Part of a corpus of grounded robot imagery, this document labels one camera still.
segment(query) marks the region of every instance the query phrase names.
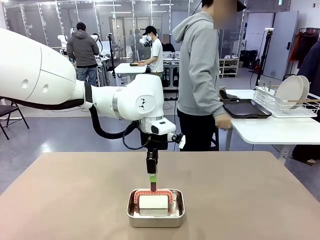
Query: man in white t-shirt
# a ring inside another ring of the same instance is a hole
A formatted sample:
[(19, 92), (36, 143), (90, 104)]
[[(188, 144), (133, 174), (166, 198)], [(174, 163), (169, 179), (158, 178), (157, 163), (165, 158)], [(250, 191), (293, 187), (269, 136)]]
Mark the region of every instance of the man in white t-shirt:
[(150, 65), (151, 73), (161, 76), (164, 71), (164, 61), (162, 57), (162, 44), (157, 37), (157, 30), (154, 26), (147, 26), (145, 33), (147, 39), (152, 41), (151, 57), (147, 60), (142, 60), (138, 66)]

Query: red garment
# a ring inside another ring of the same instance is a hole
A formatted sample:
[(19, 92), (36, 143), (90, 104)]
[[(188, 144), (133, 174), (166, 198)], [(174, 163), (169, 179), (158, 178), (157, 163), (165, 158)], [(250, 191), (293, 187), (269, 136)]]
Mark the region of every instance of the red garment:
[(295, 35), (296, 37), (296, 41), (294, 43), (294, 46), (292, 48), (292, 51), (290, 53), (290, 57), (289, 57), (289, 62), (293, 62), (293, 61), (296, 61), (296, 53), (297, 53), (297, 50), (300, 46), (300, 43), (301, 43), (301, 40), (302, 40), (302, 36), (303, 36), (303, 33), (300, 31), (297, 35)]

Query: black tray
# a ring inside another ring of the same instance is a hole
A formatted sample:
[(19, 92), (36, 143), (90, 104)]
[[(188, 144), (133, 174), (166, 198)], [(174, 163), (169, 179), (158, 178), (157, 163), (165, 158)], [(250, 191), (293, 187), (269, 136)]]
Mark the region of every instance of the black tray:
[(252, 99), (226, 99), (222, 102), (224, 109), (234, 119), (266, 119), (272, 115)]

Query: hood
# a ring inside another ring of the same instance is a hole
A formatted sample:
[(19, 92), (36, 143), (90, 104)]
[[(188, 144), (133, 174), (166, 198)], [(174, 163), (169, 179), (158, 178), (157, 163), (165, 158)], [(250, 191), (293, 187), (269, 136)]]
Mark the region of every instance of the hood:
[(172, 36), (177, 43), (180, 43), (185, 35), (185, 32), (194, 24), (199, 21), (207, 21), (214, 24), (213, 18), (205, 11), (199, 12), (193, 16), (186, 18), (172, 31)]
[(77, 39), (85, 39), (87, 38), (89, 35), (88, 33), (86, 33), (85, 31), (83, 30), (77, 30), (75, 31), (74, 33), (72, 33), (72, 36), (77, 38)]

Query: door handle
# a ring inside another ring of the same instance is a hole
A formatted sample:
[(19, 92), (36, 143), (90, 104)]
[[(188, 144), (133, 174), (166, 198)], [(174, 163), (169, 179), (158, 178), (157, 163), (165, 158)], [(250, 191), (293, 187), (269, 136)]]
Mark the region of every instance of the door handle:
[(290, 50), (290, 47), (291, 47), (291, 42), (288, 42), (288, 45), (286, 46), (286, 49)]

